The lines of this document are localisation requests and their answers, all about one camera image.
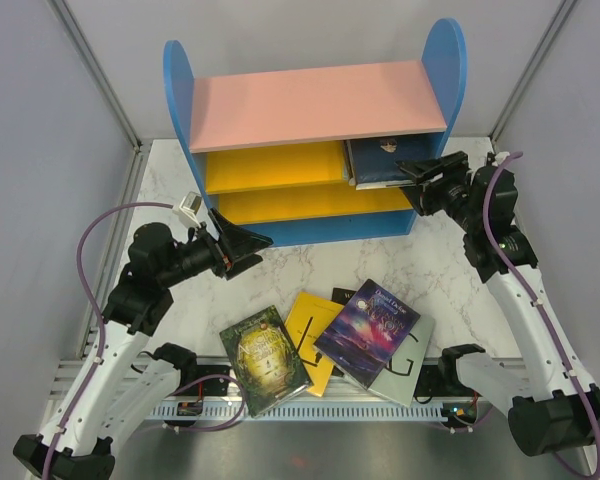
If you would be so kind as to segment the dark navy book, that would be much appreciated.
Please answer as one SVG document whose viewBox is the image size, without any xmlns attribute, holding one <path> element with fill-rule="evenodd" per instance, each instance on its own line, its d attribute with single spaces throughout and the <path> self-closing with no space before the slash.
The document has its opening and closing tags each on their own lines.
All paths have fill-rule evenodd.
<svg viewBox="0 0 600 480">
<path fill-rule="evenodd" d="M 404 181 L 396 161 L 420 161 L 429 156 L 426 134 L 361 138 L 350 142 L 356 184 Z"/>
</svg>

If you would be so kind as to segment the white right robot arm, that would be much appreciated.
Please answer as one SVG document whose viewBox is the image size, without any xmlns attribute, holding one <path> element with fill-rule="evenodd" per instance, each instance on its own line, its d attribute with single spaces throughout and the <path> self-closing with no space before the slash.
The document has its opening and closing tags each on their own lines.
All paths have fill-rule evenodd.
<svg viewBox="0 0 600 480">
<path fill-rule="evenodd" d="M 462 229 L 465 256 L 504 313 L 528 375 L 509 373 L 472 344 L 444 350 L 437 382 L 451 394 L 479 393 L 507 418 L 525 455 L 592 446 L 600 465 L 600 387 L 570 345 L 536 254 L 514 222 L 518 190 L 508 167 L 521 156 L 489 155 L 476 172 L 462 151 L 397 164 L 416 212 L 443 211 Z"/>
</svg>

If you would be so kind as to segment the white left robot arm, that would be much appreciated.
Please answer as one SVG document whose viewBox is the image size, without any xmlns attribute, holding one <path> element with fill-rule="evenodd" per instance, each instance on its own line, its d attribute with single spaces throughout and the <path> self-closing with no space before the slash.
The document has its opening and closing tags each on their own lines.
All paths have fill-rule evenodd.
<svg viewBox="0 0 600 480">
<path fill-rule="evenodd" d="M 96 341 L 67 396 L 37 434 L 21 436 L 13 454 L 40 479 L 107 479 L 117 455 L 164 398 L 191 393 L 197 357 L 167 343 L 122 395 L 116 393 L 173 303 L 172 287 L 205 271 L 231 279 L 261 262 L 271 238 L 232 224 L 217 210 L 212 236 L 188 207 L 177 210 L 188 239 L 158 222 L 139 227 L 116 287 L 98 319 Z"/>
</svg>

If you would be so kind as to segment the teal ocean cover book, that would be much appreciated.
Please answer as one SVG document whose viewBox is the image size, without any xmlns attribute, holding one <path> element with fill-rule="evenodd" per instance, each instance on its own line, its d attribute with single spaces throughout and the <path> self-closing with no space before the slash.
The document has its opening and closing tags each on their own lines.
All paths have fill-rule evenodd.
<svg viewBox="0 0 600 480">
<path fill-rule="evenodd" d="M 345 167 L 346 167 L 346 171 L 347 171 L 348 185 L 356 186 L 355 168 L 354 168 L 354 163 L 352 160 L 350 142 L 348 140 L 345 140 L 342 142 L 342 146 L 343 146 L 343 153 L 344 153 L 344 158 L 345 158 Z"/>
</svg>

